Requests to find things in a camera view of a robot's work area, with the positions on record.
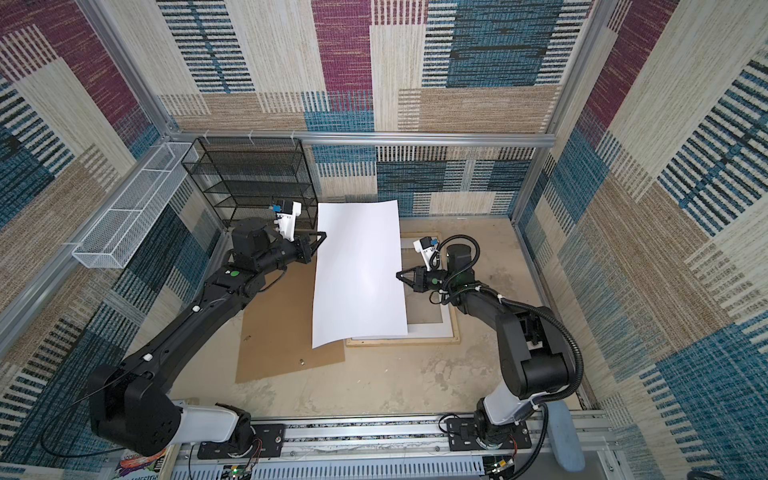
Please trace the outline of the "white bordered dark photo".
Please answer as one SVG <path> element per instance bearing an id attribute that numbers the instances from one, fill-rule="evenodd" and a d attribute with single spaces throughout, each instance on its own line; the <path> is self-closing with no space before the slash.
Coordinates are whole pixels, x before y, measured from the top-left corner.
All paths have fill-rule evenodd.
<path id="1" fill-rule="evenodd" d="M 398 203 L 321 203 L 317 227 L 312 346 L 406 335 Z"/>

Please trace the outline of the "light wooden picture frame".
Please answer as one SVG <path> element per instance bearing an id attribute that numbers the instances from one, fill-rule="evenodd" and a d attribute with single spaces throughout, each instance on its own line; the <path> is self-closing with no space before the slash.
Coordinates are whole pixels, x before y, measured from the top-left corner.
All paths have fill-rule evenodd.
<path id="1" fill-rule="evenodd" d="M 439 240 L 437 232 L 416 232 L 401 234 L 401 256 L 403 269 L 425 266 L 415 243 L 422 237 L 430 236 Z M 460 343 L 460 331 L 455 309 L 433 304 L 428 293 L 414 293 L 405 285 L 407 333 L 392 337 L 357 337 L 345 340 L 346 347 L 390 347 L 450 345 Z"/>

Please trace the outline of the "white photo mat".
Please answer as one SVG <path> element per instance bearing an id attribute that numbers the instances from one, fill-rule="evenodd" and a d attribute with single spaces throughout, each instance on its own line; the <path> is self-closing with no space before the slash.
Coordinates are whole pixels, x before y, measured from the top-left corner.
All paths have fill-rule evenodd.
<path id="1" fill-rule="evenodd" d="M 407 333 L 405 335 L 351 338 L 345 341 L 345 345 L 347 347 L 372 347 L 458 343 L 460 341 L 460 334 L 454 311 L 449 306 L 437 306 L 440 307 L 442 314 L 443 322 L 441 324 L 409 325 L 407 323 Z"/>

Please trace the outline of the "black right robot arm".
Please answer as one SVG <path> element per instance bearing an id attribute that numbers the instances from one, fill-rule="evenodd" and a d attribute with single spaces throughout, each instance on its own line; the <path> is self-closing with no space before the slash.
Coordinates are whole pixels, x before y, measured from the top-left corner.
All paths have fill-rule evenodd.
<path id="1" fill-rule="evenodd" d="M 458 234 L 439 242 L 427 236 L 414 242 L 414 250 L 424 264 L 396 278 L 496 333 L 502 380 L 478 402 L 474 428 L 480 447 L 498 449 L 534 413 L 578 390 L 584 376 L 581 349 L 549 308 L 511 300 L 475 277 L 480 248 L 472 237 Z"/>

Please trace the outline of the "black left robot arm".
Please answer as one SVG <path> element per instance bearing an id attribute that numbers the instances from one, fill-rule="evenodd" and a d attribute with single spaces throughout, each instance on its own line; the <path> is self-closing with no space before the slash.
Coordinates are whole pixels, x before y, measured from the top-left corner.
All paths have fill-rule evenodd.
<path id="1" fill-rule="evenodd" d="M 219 328 L 268 289 L 267 275 L 285 273 L 293 262 L 310 263 L 326 237 L 322 231 L 285 237 L 272 221 L 240 221 L 230 251 L 191 303 L 119 365 L 101 365 L 90 374 L 93 434 L 142 456 L 184 443 L 248 452 L 255 440 L 249 413 L 229 405 L 180 406 L 168 393 Z"/>

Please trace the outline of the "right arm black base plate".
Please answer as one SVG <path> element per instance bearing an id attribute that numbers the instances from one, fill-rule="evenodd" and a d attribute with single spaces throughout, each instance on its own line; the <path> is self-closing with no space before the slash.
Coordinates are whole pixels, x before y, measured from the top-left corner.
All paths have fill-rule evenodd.
<path id="1" fill-rule="evenodd" d="M 472 418 L 449 417 L 441 420 L 439 427 L 447 435 L 451 451 L 513 451 L 533 447 L 530 429 L 525 422 L 519 425 L 504 426 L 500 437 L 489 442 L 484 442 L 480 439 Z"/>

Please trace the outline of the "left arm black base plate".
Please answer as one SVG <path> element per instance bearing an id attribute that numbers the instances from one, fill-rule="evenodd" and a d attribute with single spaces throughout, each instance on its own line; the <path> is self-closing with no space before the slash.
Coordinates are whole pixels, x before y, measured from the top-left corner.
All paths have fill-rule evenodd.
<path id="1" fill-rule="evenodd" d="M 252 424 L 238 429 L 225 442 L 201 442 L 198 460 L 256 459 L 279 457 L 285 434 L 285 424 Z"/>

